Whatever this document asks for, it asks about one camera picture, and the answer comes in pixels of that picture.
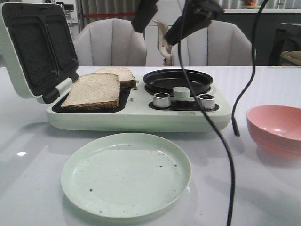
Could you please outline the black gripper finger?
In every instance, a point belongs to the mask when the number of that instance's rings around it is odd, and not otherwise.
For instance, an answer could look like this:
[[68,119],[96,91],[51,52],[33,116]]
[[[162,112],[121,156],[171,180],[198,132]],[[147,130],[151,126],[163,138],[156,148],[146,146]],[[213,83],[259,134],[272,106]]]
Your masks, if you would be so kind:
[[173,46],[192,33],[207,28],[212,20],[223,13],[222,7],[213,0],[187,0],[182,15],[178,17],[164,38]]
[[158,11],[158,0],[141,0],[131,22],[136,32],[142,33]]

